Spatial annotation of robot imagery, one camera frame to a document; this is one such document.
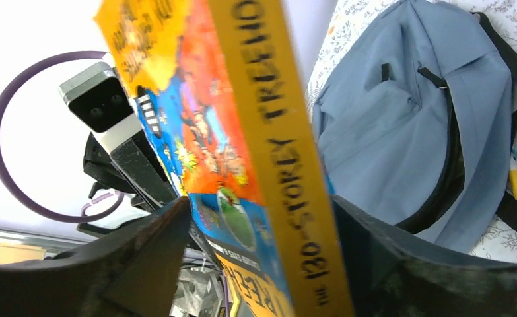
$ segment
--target backpack pocket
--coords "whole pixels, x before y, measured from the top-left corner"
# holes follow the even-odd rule
[[[420,109],[393,80],[383,81],[348,105],[318,138],[324,164],[332,170],[379,138],[406,124]]]

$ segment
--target book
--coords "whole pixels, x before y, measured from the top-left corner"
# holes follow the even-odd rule
[[[103,0],[146,136],[254,316],[354,315],[279,0]]]

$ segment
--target webcam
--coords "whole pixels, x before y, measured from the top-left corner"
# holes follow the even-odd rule
[[[134,113],[114,70],[98,62],[59,87],[69,110],[95,133],[103,133]]]
[[[103,61],[67,80],[59,91],[68,109],[109,154],[142,132],[135,102],[126,95],[114,69]]]

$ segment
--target yellow book spine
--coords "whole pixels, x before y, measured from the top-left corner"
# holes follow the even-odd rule
[[[209,0],[295,316],[354,316],[280,1]]]

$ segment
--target purple cable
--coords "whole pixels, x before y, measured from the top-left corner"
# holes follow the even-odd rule
[[[69,53],[63,53],[59,55],[55,55],[52,57],[49,57],[47,59],[43,59],[42,61],[39,61],[38,63],[34,64],[33,66],[29,67],[28,69],[25,69],[21,74],[17,75],[7,87],[3,90],[3,92],[0,94],[0,129],[1,129],[1,120],[3,119],[3,114],[5,113],[5,110],[7,109],[7,106],[9,105],[9,101],[15,93],[21,88],[21,86],[26,83],[29,79],[33,78],[36,74],[40,73],[41,71],[48,69],[54,65],[58,65],[61,63],[65,63],[68,61],[77,61],[80,59],[102,59],[102,57],[106,54],[106,52],[101,51],[77,51],[77,52],[69,52]],[[34,211],[35,213],[51,219],[55,221],[60,221],[62,223],[90,223],[92,221],[97,221],[99,219],[103,219],[104,217],[110,215],[113,211],[115,211],[118,206],[122,203],[122,200],[124,199],[124,193],[118,194],[118,200],[116,203],[114,203],[109,209],[105,210],[102,213],[99,213],[97,215],[93,216],[84,216],[84,217],[78,217],[78,216],[68,216],[63,215],[61,213],[56,213],[54,211],[51,211],[49,209],[46,209],[45,207],[42,207],[41,205],[37,204],[35,201],[33,201],[30,197],[28,197],[20,188],[17,186],[13,178],[11,178],[11,175],[9,174],[9,171],[7,170],[7,167],[5,166],[5,163],[3,161],[3,157],[1,154],[1,147],[0,147],[0,180],[3,183],[3,185],[7,188],[7,190],[17,199],[20,203],[22,203],[25,207],[29,208],[30,210]]]
[[[105,200],[107,198],[111,198],[111,197],[114,197],[114,196],[119,196],[120,193],[121,193],[120,191],[115,190],[114,194],[113,193],[104,193],[101,196],[99,196],[97,198],[94,198],[93,200],[91,200],[90,203],[86,203],[85,205],[83,205],[83,207],[81,207],[81,215],[82,216],[86,216],[87,209],[89,209],[89,207],[93,207],[96,204],[100,203],[101,201],[103,201],[103,200]]]
[[[230,317],[229,314],[229,285],[227,285],[227,277],[225,277],[225,273],[221,275],[221,280],[223,281],[223,297],[225,297],[225,316]]]

